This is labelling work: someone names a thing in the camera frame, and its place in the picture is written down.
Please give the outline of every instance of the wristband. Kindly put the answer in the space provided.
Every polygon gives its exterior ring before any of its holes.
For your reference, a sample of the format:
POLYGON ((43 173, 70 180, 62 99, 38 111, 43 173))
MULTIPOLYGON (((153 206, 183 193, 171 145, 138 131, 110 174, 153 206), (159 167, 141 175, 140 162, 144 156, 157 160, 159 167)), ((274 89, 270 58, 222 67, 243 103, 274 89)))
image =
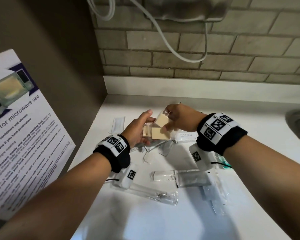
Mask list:
POLYGON ((112 172, 119 173, 130 165, 130 145, 122 135, 111 135, 97 144, 93 153, 101 153, 108 159, 112 172))
POLYGON ((225 149, 235 145, 248 132, 224 113, 211 113, 199 123, 197 144, 204 151, 221 156, 225 149))

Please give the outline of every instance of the picture of microwave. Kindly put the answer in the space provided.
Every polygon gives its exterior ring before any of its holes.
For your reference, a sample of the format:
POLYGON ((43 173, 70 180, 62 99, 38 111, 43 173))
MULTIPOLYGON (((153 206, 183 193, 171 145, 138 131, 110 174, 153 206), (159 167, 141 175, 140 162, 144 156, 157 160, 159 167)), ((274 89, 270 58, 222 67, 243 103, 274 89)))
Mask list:
POLYGON ((32 88, 34 85, 23 69, 0 79, 0 115, 32 88))

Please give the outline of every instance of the tile backsplash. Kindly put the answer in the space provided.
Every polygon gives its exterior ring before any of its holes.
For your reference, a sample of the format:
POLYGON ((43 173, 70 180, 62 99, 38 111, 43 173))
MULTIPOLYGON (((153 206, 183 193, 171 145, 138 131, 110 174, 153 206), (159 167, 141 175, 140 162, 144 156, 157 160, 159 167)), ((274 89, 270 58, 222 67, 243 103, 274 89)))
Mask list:
MULTIPOLYGON (((108 11, 108 0, 95 3, 108 11)), ((208 56, 200 63, 175 57, 128 0, 116 0, 110 21, 91 16, 105 75, 300 84, 300 0, 233 0, 223 21, 208 24, 208 56)), ((158 24, 182 56, 204 54, 204 23, 158 24)))

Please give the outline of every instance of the forearm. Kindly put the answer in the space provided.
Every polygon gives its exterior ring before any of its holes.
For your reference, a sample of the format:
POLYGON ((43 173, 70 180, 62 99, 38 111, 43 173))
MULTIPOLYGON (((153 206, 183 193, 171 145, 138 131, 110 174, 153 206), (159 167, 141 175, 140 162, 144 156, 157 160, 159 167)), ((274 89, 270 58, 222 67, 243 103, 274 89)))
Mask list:
POLYGON ((17 212, 0 230, 0 240, 70 239, 110 171, 109 161, 93 153, 17 212))
POLYGON ((300 164, 249 136, 224 152, 253 197, 293 239, 300 239, 300 164))

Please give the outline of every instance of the white cable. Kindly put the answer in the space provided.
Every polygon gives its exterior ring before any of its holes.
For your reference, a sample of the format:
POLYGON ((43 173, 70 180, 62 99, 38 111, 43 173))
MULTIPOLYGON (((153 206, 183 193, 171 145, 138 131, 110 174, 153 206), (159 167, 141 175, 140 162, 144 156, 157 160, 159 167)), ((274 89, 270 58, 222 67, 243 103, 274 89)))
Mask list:
MULTIPOLYGON (((165 45, 168 47, 168 49, 176 56, 178 57, 179 59, 183 60, 183 61, 186 61, 186 62, 190 62, 190 63, 197 63, 197 62, 200 62, 200 61, 203 61, 207 55, 208 55, 208 51, 207 51, 207 48, 208 48, 208 40, 207 40, 207 37, 208 37, 208 26, 207 26, 207 23, 205 22, 205 30, 204 30, 204 33, 205 33, 205 52, 204 52, 204 56, 202 58, 200 58, 199 60, 190 60, 190 59, 187 59, 187 58, 184 58, 183 56, 180 56, 178 54, 178 52, 176 52, 172 47, 171 45, 168 43, 166 37, 164 37, 164 34, 162 33, 161 31, 161 28, 160 26, 158 25, 157 21, 154 19, 154 17, 142 6, 140 5, 136 0, 129 0, 131 1, 133 4, 136 5, 136 7, 138 7, 151 21, 152 23, 154 24, 154 26, 157 28, 157 31, 158 33, 160 34, 160 36, 162 37, 165 45)), ((94 4, 94 1, 93 0, 87 0, 90 8, 92 9, 92 11, 96 14, 97 17, 99 17, 101 20, 104 20, 104 21, 109 21, 110 19, 112 19, 113 15, 115 14, 115 8, 116 8, 116 1, 115 0, 109 0, 109 11, 108 11, 108 14, 106 16, 101 16, 100 13, 97 11, 96 9, 96 6, 94 4)))

